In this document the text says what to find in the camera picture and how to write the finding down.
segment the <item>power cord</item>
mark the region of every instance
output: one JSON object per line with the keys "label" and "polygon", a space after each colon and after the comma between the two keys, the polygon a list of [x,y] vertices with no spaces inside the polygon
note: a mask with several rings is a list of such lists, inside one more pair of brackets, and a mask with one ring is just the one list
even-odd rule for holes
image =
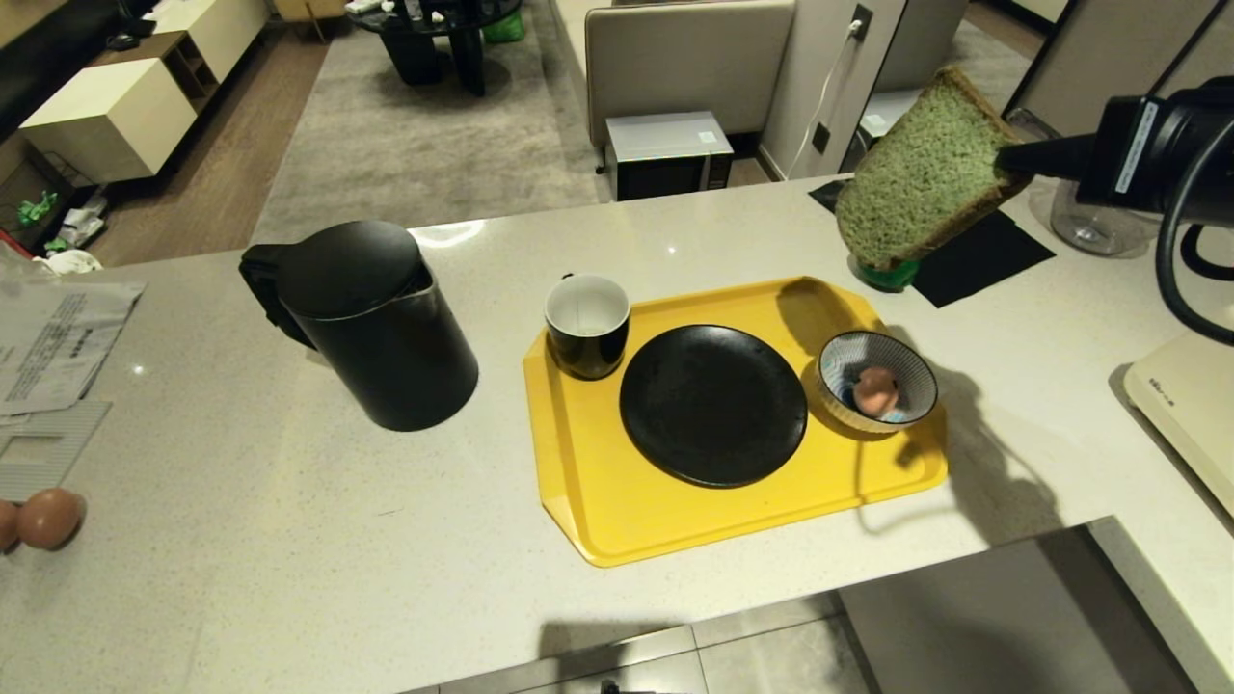
{"label": "power cord", "polygon": [[819,114],[823,112],[823,101],[827,100],[827,85],[832,82],[832,75],[835,74],[835,69],[840,67],[844,61],[844,51],[848,49],[851,38],[861,31],[861,20],[853,20],[849,23],[848,33],[844,36],[844,46],[840,46],[840,54],[835,57],[835,64],[832,69],[827,70],[827,79],[823,80],[823,93],[818,95],[818,107],[814,109],[814,114],[810,116],[810,123],[806,125],[806,133],[801,137],[801,146],[797,147],[797,153],[792,157],[792,164],[789,167],[789,172],[785,173],[785,179],[792,179],[792,172],[797,168],[797,162],[801,161],[801,154],[806,151],[806,142],[810,142],[810,133],[814,130],[814,123],[818,122]]}
{"label": "power cord", "polygon": [[[1178,293],[1178,283],[1174,275],[1174,246],[1175,237],[1178,233],[1178,222],[1182,217],[1182,210],[1187,204],[1187,198],[1191,196],[1191,189],[1196,185],[1196,180],[1199,179],[1201,172],[1203,172],[1204,167],[1208,165],[1208,161],[1212,159],[1213,154],[1215,154],[1218,149],[1222,149],[1232,137],[1234,137],[1234,120],[1227,122],[1225,126],[1222,127],[1222,130],[1219,130],[1217,135],[1214,135],[1213,138],[1204,144],[1199,153],[1191,159],[1191,163],[1187,164],[1187,169],[1182,174],[1178,188],[1175,189],[1174,198],[1170,200],[1170,206],[1166,209],[1165,216],[1161,217],[1161,233],[1157,238],[1156,251],[1157,289],[1161,290],[1161,299],[1165,300],[1166,307],[1169,307],[1170,312],[1172,312],[1191,330],[1195,330],[1204,337],[1224,342],[1225,345],[1234,345],[1234,330],[1220,326],[1199,315]],[[1191,235],[1198,236],[1198,231],[1188,233],[1188,236]]]}

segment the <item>tv stand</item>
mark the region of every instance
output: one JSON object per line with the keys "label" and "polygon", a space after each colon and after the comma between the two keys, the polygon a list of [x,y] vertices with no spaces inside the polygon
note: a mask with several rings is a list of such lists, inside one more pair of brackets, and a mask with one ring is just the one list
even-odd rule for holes
{"label": "tv stand", "polygon": [[263,0],[170,0],[154,33],[107,51],[21,126],[93,183],[157,174],[269,19]]}

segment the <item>white wall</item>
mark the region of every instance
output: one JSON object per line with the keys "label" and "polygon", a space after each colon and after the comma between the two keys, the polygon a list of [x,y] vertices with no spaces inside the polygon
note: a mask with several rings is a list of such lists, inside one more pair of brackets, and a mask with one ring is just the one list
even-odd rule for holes
{"label": "white wall", "polygon": [[1169,96],[1180,89],[1199,86],[1209,78],[1234,74],[1234,5],[1227,5],[1217,21],[1199,38],[1161,88]]}
{"label": "white wall", "polygon": [[833,174],[839,170],[849,140],[856,130],[882,58],[900,22],[906,0],[863,0],[874,11],[865,41],[844,47],[856,0],[797,0],[789,46],[785,48],[768,125],[759,146],[763,156],[789,178],[793,154],[807,132],[813,136],[811,116],[818,107],[827,70],[844,56],[827,88],[819,120],[830,130],[827,151],[819,154],[807,142],[791,178]]}
{"label": "white wall", "polygon": [[969,0],[908,0],[874,93],[921,89],[943,67]]}
{"label": "white wall", "polygon": [[[1213,0],[1085,0],[1059,27],[1014,105],[1061,135],[1092,132],[1111,96],[1153,86],[1212,7]],[[1214,49],[1229,56],[1219,41]]]}

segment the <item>black table leg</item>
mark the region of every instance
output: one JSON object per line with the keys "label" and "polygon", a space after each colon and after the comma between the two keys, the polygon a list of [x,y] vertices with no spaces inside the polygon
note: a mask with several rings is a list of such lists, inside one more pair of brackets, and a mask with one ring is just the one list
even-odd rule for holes
{"label": "black table leg", "polygon": [[442,82],[442,67],[432,37],[410,31],[385,31],[381,32],[381,43],[385,43],[394,69],[407,84]]}
{"label": "black table leg", "polygon": [[459,82],[471,94],[484,96],[484,48],[480,43],[480,31],[452,33],[450,49],[454,52],[454,67],[459,72]]}

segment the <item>black mug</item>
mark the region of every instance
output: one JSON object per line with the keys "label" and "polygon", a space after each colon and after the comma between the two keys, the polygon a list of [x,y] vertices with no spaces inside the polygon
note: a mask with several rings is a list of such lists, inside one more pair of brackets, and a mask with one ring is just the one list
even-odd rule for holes
{"label": "black mug", "polygon": [[629,335],[629,299],[617,283],[568,274],[544,301],[549,351],[570,374],[594,380],[621,364]]}

